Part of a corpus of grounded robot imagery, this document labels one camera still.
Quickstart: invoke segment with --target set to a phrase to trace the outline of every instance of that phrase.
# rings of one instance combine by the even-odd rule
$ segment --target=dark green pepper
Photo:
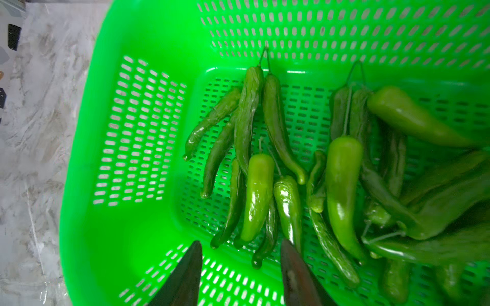
[[[282,233],[301,254],[303,209],[296,180],[289,175],[279,178],[274,183],[274,198],[279,210]]]
[[[256,67],[248,68],[245,74],[242,95],[240,96],[240,102],[238,103],[238,117],[235,125],[235,153],[238,164],[245,175],[248,174],[253,117],[262,96],[263,85],[264,72],[262,71],[260,64]]]
[[[274,184],[274,160],[270,155],[259,153],[250,158],[246,184],[244,226],[240,238],[234,241],[242,248],[256,238],[267,218]]]
[[[317,150],[315,152],[315,165],[311,169],[310,177],[306,183],[306,205],[318,213],[323,211],[323,203],[326,197],[325,184],[323,182],[326,165],[327,156],[323,151]]]
[[[354,138],[341,136],[328,148],[325,182],[327,208],[333,232],[352,256],[361,263],[368,255],[357,240],[354,230],[354,211],[363,146]]]
[[[237,159],[231,162],[230,179],[230,207],[224,227],[211,240],[211,248],[217,249],[221,244],[230,239],[237,227],[240,216],[245,206],[245,176],[238,165]]]
[[[281,99],[281,84],[279,83],[279,79],[269,73],[265,80],[262,99],[264,121],[269,132],[269,138],[284,165],[295,174],[298,184],[304,185],[308,174],[291,150],[286,121],[284,119],[284,106]]]
[[[260,269],[262,267],[262,261],[269,256],[274,250],[279,236],[279,215],[277,213],[277,207],[272,198],[269,202],[269,212],[266,219],[266,234],[262,244],[252,256],[252,267]]]
[[[466,263],[450,263],[434,267],[436,280],[451,303],[460,305],[465,299],[462,278]]]
[[[339,270],[340,277],[352,289],[355,289],[361,283],[359,274],[356,271],[355,265],[344,249],[340,246],[335,238],[332,229],[325,224],[321,214],[309,209],[313,228],[318,236],[318,241],[321,248],[328,258],[332,260],[334,266]]]
[[[448,147],[468,148],[478,142],[461,134],[415,104],[406,92],[384,86],[368,101],[369,110],[395,129],[423,141]]]
[[[379,162],[379,173],[385,180],[388,190],[399,197],[405,174],[405,162],[407,158],[407,136],[394,130],[386,123],[379,122],[379,129],[383,137],[383,148]],[[380,228],[386,228],[395,224],[391,215],[375,200],[371,200],[366,216],[371,223]]]
[[[407,226],[406,235],[425,240],[440,234],[474,204],[490,199],[490,161],[420,199],[421,226]]]
[[[372,252],[390,259],[445,265],[490,259],[490,222],[476,224],[452,233],[418,241],[408,237],[376,240],[370,234],[363,237]]]
[[[400,201],[403,204],[408,204],[411,211],[418,212],[420,207],[416,204],[421,197],[431,190],[459,178],[488,159],[489,154],[480,150],[460,154],[450,161],[427,170],[422,176],[411,181],[404,188]]]
[[[482,222],[490,222],[490,201],[476,203],[447,229],[456,230]]]
[[[204,166],[204,178],[202,182],[201,198],[207,199],[211,196],[216,181],[216,174],[221,162],[233,144],[233,132],[235,131],[236,115],[232,115],[230,121],[223,127],[209,152],[206,166]]]
[[[191,160],[204,134],[238,107],[241,92],[241,88],[233,87],[194,128],[185,143],[185,154],[183,156],[185,161]]]
[[[408,300],[412,264],[402,260],[387,259],[379,278],[379,291],[394,304]]]
[[[361,165],[361,184],[364,189],[395,219],[398,225],[405,229],[407,226],[419,224],[416,215],[402,205],[388,189],[381,175],[369,157],[369,111],[367,102],[370,93],[367,89],[358,90],[353,98],[353,112],[350,116],[350,134],[364,148],[364,158]]]
[[[330,101],[330,141],[337,139],[343,134],[345,122],[345,112],[347,111],[347,101],[352,94],[347,85],[342,86],[333,95]]]

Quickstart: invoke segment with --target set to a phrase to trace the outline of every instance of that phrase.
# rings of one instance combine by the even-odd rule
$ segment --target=marble countertop
[[[29,3],[0,124],[0,305],[70,305],[58,226],[107,3]]]

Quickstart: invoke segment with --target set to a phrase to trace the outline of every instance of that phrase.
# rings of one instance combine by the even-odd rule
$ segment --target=pepper stem
[[[402,237],[404,237],[405,236],[405,231],[396,231],[396,232],[389,233],[389,234],[386,234],[386,235],[381,235],[379,237],[376,237],[373,240],[368,241],[367,244],[375,243],[375,242],[378,242],[380,240],[385,240],[385,239],[388,239],[388,238],[391,238],[391,237],[395,237],[395,236],[402,236]]]
[[[364,228],[364,232],[361,237],[365,237],[366,234],[368,233],[369,227],[371,226],[371,220],[366,220],[365,223],[366,223],[366,227]]]
[[[262,140],[264,140],[264,137],[259,138],[259,152],[262,153]]]
[[[343,120],[342,136],[347,135],[347,127],[349,126],[349,113],[350,113],[350,103],[352,100],[352,87],[353,84],[349,85],[349,97],[347,98],[347,107],[345,109],[345,118]]]
[[[272,74],[270,72],[270,56],[269,56],[269,54],[267,54],[267,68],[269,69],[269,74]]]
[[[259,59],[259,64],[257,65],[257,67],[260,68],[260,66],[262,65],[262,59],[264,58],[264,53],[266,52],[266,50],[268,50],[269,48],[267,48],[267,46],[264,46],[264,49],[262,50],[262,54],[260,55],[260,59]]]
[[[350,77],[352,76],[352,73],[354,72],[354,68],[356,68],[356,65],[359,65],[361,67],[361,74],[363,76],[363,84],[364,86],[366,85],[366,75],[364,74],[364,66],[363,62],[357,60],[352,64],[352,67],[350,68],[349,74],[347,75],[347,80],[345,80],[345,84],[349,84]]]
[[[270,156],[272,157],[272,160],[276,164],[276,168],[277,168],[277,172],[279,173],[279,176],[282,177],[282,173],[281,173],[281,169],[279,168],[279,164],[277,163],[277,160],[274,157],[274,154],[272,153],[272,150],[270,148],[269,148],[269,153],[270,153]]]

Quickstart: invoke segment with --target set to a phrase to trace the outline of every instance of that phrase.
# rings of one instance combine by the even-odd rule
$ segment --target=green chili pepper
[[[424,241],[408,237],[377,240],[363,237],[372,252],[390,259],[422,264],[444,265],[490,259],[490,222],[476,224],[456,232],[445,233]]]
[[[233,87],[194,128],[185,143],[185,154],[183,156],[185,161],[191,160],[204,134],[238,107],[240,94],[241,88]]]
[[[400,197],[400,201],[408,204],[410,210],[418,212],[420,207],[413,204],[419,203],[419,199],[437,187],[448,184],[449,182],[462,176],[464,173],[474,169],[482,162],[489,159],[489,154],[485,151],[474,150],[460,154],[452,160],[437,165],[422,176],[414,179],[408,184]]]
[[[204,178],[202,182],[201,198],[207,199],[211,196],[216,181],[216,174],[221,162],[233,144],[233,131],[235,130],[236,116],[232,115],[230,121],[223,127],[209,152],[206,166],[204,167]]]
[[[238,165],[237,159],[231,162],[230,180],[230,207],[224,227],[211,240],[211,248],[217,249],[221,244],[230,239],[237,227],[240,216],[245,206],[245,176]]]
[[[407,226],[406,234],[417,240],[438,235],[471,206],[487,199],[490,199],[490,161],[424,196],[417,213],[421,226]]]
[[[239,249],[260,233],[267,218],[274,184],[274,160],[270,155],[255,154],[250,158],[249,166],[244,226],[240,238],[234,242]]]
[[[369,110],[395,129],[423,141],[448,147],[479,144],[432,116],[395,86],[382,87],[368,101]]]
[[[402,260],[387,259],[379,278],[379,291],[388,301],[404,304],[408,300],[412,264]]]
[[[342,136],[344,117],[349,100],[349,87],[347,85],[338,89],[330,101],[330,141]]]
[[[339,270],[343,281],[349,287],[353,289],[357,288],[361,279],[359,278],[354,263],[340,246],[330,226],[325,224],[321,214],[314,212],[312,209],[309,209],[309,211],[313,228],[315,229],[315,232],[317,232],[318,241],[320,242],[325,255],[332,260],[334,266]]]
[[[315,152],[315,165],[311,169],[310,177],[306,183],[306,204],[314,212],[323,211],[323,203],[326,197],[324,177],[325,167],[327,165],[327,156],[321,150]]]
[[[262,96],[264,85],[264,72],[259,65],[247,69],[244,88],[238,103],[237,123],[235,125],[235,153],[238,164],[245,175],[248,174],[248,160],[250,159],[250,143],[252,141],[253,117]]]
[[[402,205],[390,192],[385,181],[376,171],[369,157],[369,111],[366,107],[369,91],[358,91],[353,98],[353,109],[350,117],[350,134],[357,139],[364,148],[365,157],[361,165],[361,184],[364,189],[395,219],[404,230],[407,226],[419,224],[417,216]]]
[[[490,200],[473,205],[447,229],[456,230],[482,222],[490,222]]]
[[[434,267],[436,280],[444,294],[455,305],[460,305],[465,299],[462,278],[466,263],[450,263]]]
[[[308,174],[291,150],[281,98],[279,79],[269,73],[265,80],[262,100],[264,120],[269,132],[269,138],[284,165],[295,174],[298,184],[304,185]]]
[[[381,135],[385,139],[381,151],[379,172],[386,182],[388,190],[395,197],[399,197],[405,174],[407,136],[394,130],[381,120],[378,122]],[[393,226],[395,223],[391,215],[373,199],[368,205],[366,216],[371,223],[381,228]]]
[[[349,136],[335,139],[328,148],[325,181],[333,232],[342,247],[364,263],[368,256],[354,230],[356,189],[362,158],[363,146],[357,140]]]
[[[274,198],[279,210],[282,233],[301,254],[303,209],[296,180],[289,175],[279,178],[274,183]]]
[[[274,203],[274,198],[269,202],[269,212],[266,219],[266,235],[262,244],[252,256],[252,266],[255,269],[262,267],[262,261],[269,256],[274,250],[279,236],[279,215],[277,214],[277,207]]]

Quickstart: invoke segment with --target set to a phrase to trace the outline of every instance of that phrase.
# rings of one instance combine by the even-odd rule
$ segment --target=green plastic basket
[[[242,82],[266,42],[291,145],[307,169],[313,152],[328,147],[328,99],[356,60],[370,87],[401,86],[457,129],[488,127],[490,6],[483,2],[116,0],[94,52],[61,212],[74,305],[145,305],[194,240],[204,253],[200,306],[284,304],[278,247],[261,270],[250,264],[257,241],[241,251],[230,243],[209,248],[225,221],[234,152],[211,199],[202,200],[206,156],[223,123],[185,162],[188,134]],[[267,137],[260,109],[255,134]],[[412,138],[408,146],[407,180],[459,152]],[[374,136],[373,156],[379,147]],[[307,213],[303,224],[305,261],[340,305],[390,304],[377,288],[382,261],[359,269],[354,292],[323,254]],[[476,299],[489,276],[487,262],[468,265],[468,296]],[[406,305],[443,304],[430,267],[414,268],[410,291]]]

